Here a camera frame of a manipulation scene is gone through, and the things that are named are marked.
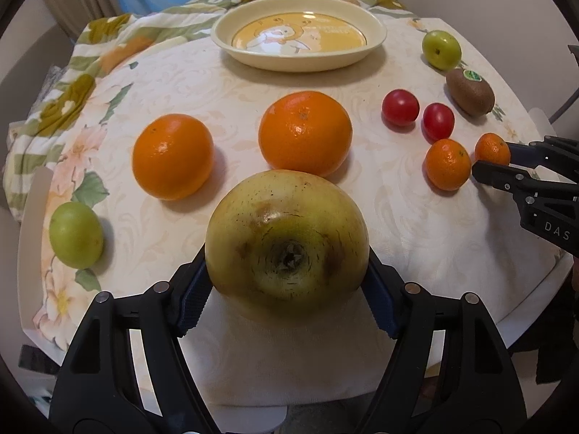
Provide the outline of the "brown kiwi with sticker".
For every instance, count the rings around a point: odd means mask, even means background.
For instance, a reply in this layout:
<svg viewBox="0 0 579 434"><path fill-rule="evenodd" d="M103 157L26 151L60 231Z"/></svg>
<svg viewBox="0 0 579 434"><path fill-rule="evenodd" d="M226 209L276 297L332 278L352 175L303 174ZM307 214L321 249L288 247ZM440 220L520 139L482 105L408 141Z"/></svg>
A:
<svg viewBox="0 0 579 434"><path fill-rule="evenodd" d="M485 116L495 106L492 87L473 69L452 69L445 75L445 81L452 100L469 116Z"/></svg>

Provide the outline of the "grey sofa backrest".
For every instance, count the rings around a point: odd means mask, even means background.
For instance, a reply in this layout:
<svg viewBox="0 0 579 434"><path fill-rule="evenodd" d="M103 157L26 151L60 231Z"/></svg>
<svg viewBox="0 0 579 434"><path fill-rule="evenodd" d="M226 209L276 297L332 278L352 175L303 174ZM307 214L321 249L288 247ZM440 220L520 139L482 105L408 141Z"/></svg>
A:
<svg viewBox="0 0 579 434"><path fill-rule="evenodd" d="M52 66L63 68L73 52L73 42L59 26L43 34L1 81L1 114L23 120L40 93Z"/></svg>

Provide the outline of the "cream plate with cartoon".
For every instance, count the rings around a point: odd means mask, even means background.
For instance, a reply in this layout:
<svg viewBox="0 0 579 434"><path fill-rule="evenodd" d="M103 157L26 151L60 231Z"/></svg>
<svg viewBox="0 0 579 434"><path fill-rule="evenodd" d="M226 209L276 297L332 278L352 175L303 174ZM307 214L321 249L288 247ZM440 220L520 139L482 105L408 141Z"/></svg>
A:
<svg viewBox="0 0 579 434"><path fill-rule="evenodd" d="M244 65L282 73L351 66L380 48L385 25L342 0L256 0L219 17L213 42Z"/></svg>

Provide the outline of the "floral cream tablecloth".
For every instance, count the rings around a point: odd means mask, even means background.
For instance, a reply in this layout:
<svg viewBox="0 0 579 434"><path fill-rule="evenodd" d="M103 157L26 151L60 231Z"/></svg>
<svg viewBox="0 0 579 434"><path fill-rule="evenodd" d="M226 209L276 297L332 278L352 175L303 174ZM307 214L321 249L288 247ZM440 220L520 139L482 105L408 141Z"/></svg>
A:
<svg viewBox="0 0 579 434"><path fill-rule="evenodd" d="M46 355L62 363L67 341L95 292L140 294L191 261L207 222L228 191L267 170L257 130L266 108L302 89L325 92L342 104L353 124L349 156L330 180L362 210L380 260L429 292L460 297L477 293L499 324L507 345L538 317L557 293L572 257L519 227L510 195L467 181L454 195L431 188L422 173L429 143L420 120L407 132L386 127L383 97L405 88L421 105L449 103L444 77L422 59L423 31L447 30L463 60L485 77L499 113L478 123L455 114L452 139L471 153L494 131L527 143L543 134L490 63L464 37L438 19L389 19L383 50L327 73L272 73L227 56L211 39L170 42L150 49L97 84L69 131L65 173L50 186L36 176L26 206L28 225L46 205L43 238L22 238L19 303L22 329ZM136 137L165 113L196 116L210 130L217 158L209 181L186 200L163 203L136 184L131 151ZM46 226L53 210L86 197L103 221L106 248L93 271L53 259ZM377 388L393 341L377 328L361 294L318 322L298 327L254 322L212 292L199 324L181 340L205 401L218 405L297 405L351 398Z"/></svg>

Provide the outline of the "large orange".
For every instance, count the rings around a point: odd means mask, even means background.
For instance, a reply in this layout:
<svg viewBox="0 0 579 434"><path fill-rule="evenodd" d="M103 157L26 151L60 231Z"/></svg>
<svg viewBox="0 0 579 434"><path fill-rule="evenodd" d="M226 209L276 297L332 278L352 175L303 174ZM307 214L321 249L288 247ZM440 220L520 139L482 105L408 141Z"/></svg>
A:
<svg viewBox="0 0 579 434"><path fill-rule="evenodd" d="M164 201L195 193L209 178L214 142L200 120L183 114L160 116L135 141L131 168L144 192Z"/></svg>
<svg viewBox="0 0 579 434"><path fill-rule="evenodd" d="M346 160L352 136L350 117L337 100L319 91L299 91L266 109L258 144L274 169L328 176Z"/></svg>

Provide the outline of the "red cherry tomato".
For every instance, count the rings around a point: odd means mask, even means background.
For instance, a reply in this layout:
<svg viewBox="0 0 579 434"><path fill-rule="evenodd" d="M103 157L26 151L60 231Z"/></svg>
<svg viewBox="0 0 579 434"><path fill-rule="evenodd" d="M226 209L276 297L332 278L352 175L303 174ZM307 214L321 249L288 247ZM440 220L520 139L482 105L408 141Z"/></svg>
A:
<svg viewBox="0 0 579 434"><path fill-rule="evenodd" d="M420 113L418 99L409 91L395 89L382 102L382 116L387 123L406 127L415 123Z"/></svg>
<svg viewBox="0 0 579 434"><path fill-rule="evenodd" d="M455 114L442 103L432 103L423 113L423 131L433 142L448 139L455 128Z"/></svg>

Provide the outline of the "striped floral green quilt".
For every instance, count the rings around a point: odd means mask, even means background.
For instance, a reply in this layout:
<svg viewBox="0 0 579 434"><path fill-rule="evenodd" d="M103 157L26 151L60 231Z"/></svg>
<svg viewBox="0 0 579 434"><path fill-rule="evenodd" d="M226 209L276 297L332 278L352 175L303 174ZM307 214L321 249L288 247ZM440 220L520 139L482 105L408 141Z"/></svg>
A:
<svg viewBox="0 0 579 434"><path fill-rule="evenodd" d="M123 14L89 22L77 38L73 56L60 79L49 87L26 120L9 125L3 191L14 220L20 221L24 214L32 174L38 167L55 166L67 131L86 111L100 80L148 50L165 50L172 42L208 37L219 16L252 1L255 0L189 0L147 16ZM397 0L342 1L390 19L411 15Z"/></svg>

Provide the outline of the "small mandarin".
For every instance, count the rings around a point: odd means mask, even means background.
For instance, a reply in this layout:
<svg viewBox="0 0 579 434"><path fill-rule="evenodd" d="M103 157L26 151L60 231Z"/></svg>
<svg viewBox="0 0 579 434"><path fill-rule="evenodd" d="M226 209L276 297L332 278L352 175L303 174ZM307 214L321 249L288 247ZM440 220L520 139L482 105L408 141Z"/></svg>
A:
<svg viewBox="0 0 579 434"><path fill-rule="evenodd" d="M476 161L508 166L511 160L511 153L509 146L502 137L495 133L487 132L479 138L475 146L474 158Z"/></svg>
<svg viewBox="0 0 579 434"><path fill-rule="evenodd" d="M432 144L424 164L431 184L445 192L458 190L471 174L467 151L452 139L441 139Z"/></svg>

